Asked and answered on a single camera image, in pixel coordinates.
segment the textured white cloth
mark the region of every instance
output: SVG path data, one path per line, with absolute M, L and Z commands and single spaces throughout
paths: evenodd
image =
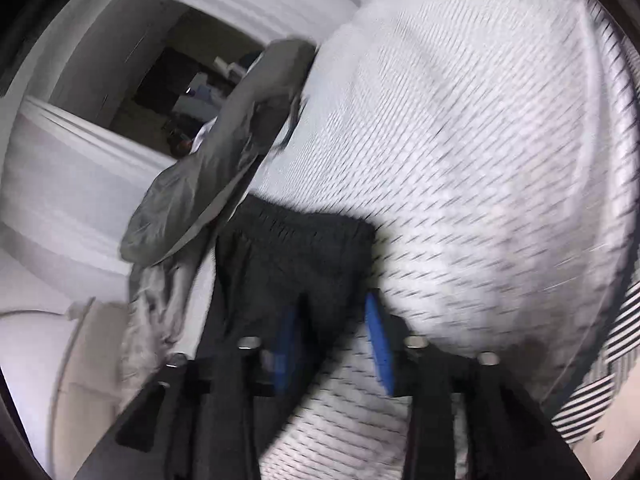
M 637 132 L 602 59 L 583 0 L 377 0 L 321 47 L 253 192 L 369 219 L 390 307 L 443 348 L 498 351 L 543 400 L 602 324 L 634 220 Z M 329 368 L 263 477 L 398 478 L 407 402 L 364 330 Z
M 0 244 L 71 301 L 126 301 L 122 233 L 153 179 L 173 162 L 27 97 L 6 153 Z

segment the black pants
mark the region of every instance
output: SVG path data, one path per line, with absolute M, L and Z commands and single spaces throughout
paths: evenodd
M 216 241 L 216 281 L 196 354 L 216 359 L 212 391 L 197 416 L 201 428 L 216 425 L 213 436 L 199 432 L 206 469 L 220 473 L 222 467 L 220 478 L 227 479 L 241 466 L 231 457 L 238 447 L 232 428 L 239 418 L 232 414 L 239 398 L 232 357 L 238 340 L 259 336 L 265 348 L 274 348 L 287 316 L 298 314 L 305 358 L 284 391 L 253 400 L 252 433 L 260 455 L 302 400 L 345 323 L 363 310 L 373 240 L 373 227 L 361 220 L 301 214 L 252 195 L 238 206 Z

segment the clothing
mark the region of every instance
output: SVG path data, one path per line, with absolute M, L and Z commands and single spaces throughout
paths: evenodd
M 636 224 L 636 98 L 599 33 L 584 0 L 375 0 L 320 48 L 252 192 L 372 222 L 372 286 L 417 333 L 566 399 Z M 332 359 L 263 478 L 399 477 L 406 400 L 366 333 Z
M 124 260 L 155 265 L 221 215 L 271 148 L 315 54 L 305 40 L 276 41 L 265 49 L 229 95 L 200 149 L 154 180 L 122 237 Z
M 314 56 L 315 46 L 305 40 L 271 43 L 210 124 L 200 148 L 154 180 L 130 219 L 120 245 L 123 259 L 134 264 L 121 408 L 182 334 L 210 230 L 231 215 L 292 107 L 296 116 L 289 123 L 296 123 L 297 95 Z
M 407 480 L 454 478 L 451 394 L 463 394 L 470 480 L 588 480 L 589 475 L 529 394 L 501 364 L 442 352 L 418 352 Z
M 362 318 L 373 238 L 373 227 L 365 221 L 295 213 L 252 195 L 238 206 L 220 233 L 216 283 L 196 358 L 232 351 L 245 336 L 259 336 L 264 348 L 274 349 L 290 309 L 308 331 L 304 343 L 314 341 L 315 350 L 306 353 L 306 360 L 282 393 L 255 397 L 258 453 L 267 448 L 300 403 L 338 336 Z M 219 376 L 231 377 L 234 362 L 222 361 L 220 366 Z M 210 408 L 218 405 L 216 396 L 223 388 L 216 383 Z M 224 439 L 226 432 L 219 433 Z M 219 459 L 225 462 L 224 456 Z M 230 463 L 226 467 L 233 469 Z

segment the black garment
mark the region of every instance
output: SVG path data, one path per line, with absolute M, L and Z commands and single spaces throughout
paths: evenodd
M 301 214 L 249 195 L 216 241 L 216 281 L 196 359 L 213 357 L 212 391 L 196 430 L 196 477 L 246 478 L 242 452 L 253 419 L 260 455 L 299 405 L 349 318 L 361 317 L 374 229 L 335 214 Z M 303 350 L 289 384 L 273 397 L 242 389 L 238 340 L 259 336 L 274 351 L 290 314 Z M 241 406 L 252 398 L 253 417 Z
M 588 480 L 551 422 L 502 365 L 428 345 L 417 355 L 402 480 L 452 480 L 455 448 L 451 394 L 466 404 L 472 480 Z

